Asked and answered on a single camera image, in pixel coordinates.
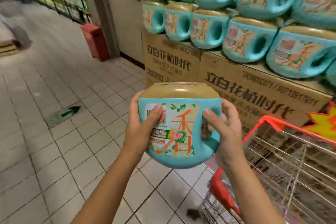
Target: forearm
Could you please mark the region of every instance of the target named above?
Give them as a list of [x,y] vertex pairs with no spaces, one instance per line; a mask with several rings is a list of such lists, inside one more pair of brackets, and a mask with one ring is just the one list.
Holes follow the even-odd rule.
[[271,202],[260,181],[251,170],[242,150],[238,150],[225,172],[246,224],[284,224],[283,217]]
[[136,165],[136,161],[122,151],[72,224],[111,224]]

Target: black arrow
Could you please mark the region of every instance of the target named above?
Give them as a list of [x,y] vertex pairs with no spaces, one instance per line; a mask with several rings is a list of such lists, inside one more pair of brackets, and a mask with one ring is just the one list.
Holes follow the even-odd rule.
[[61,114],[62,117],[65,117],[67,116],[68,114],[76,114],[78,113],[79,109],[81,109],[80,106],[72,106],[72,107],[69,107],[67,112]]

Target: hand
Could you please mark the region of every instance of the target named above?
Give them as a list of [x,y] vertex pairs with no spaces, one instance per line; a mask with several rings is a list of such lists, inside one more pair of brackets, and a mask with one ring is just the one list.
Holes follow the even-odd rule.
[[209,130],[215,129],[220,134],[220,146],[216,151],[217,162],[229,166],[236,157],[244,155],[242,150],[242,124],[235,106],[221,99],[222,106],[227,108],[227,116],[219,118],[210,109],[205,109],[203,116],[209,123]]
[[143,91],[138,92],[131,101],[122,149],[122,152],[135,160],[136,164],[140,162],[142,155],[147,148],[151,132],[161,117],[163,110],[162,105],[154,106],[153,110],[147,116],[147,119],[141,124],[138,100],[142,92]]

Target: metal shopping cart basket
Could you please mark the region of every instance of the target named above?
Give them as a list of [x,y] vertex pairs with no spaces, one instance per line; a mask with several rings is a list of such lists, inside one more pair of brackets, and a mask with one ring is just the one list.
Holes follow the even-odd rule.
[[[336,142],[266,115],[243,145],[251,169],[286,223],[336,223]],[[205,223],[243,223],[221,168],[199,212]]]

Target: tiled floor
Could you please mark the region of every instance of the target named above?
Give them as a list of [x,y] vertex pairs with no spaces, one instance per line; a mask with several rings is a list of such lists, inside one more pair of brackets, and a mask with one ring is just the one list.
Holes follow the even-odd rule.
[[[41,5],[0,3],[26,50],[0,58],[0,223],[68,224],[121,151],[132,96],[145,72],[89,55],[78,25]],[[48,129],[44,118],[87,109]],[[196,223],[205,165],[172,170],[144,155],[113,223]]]

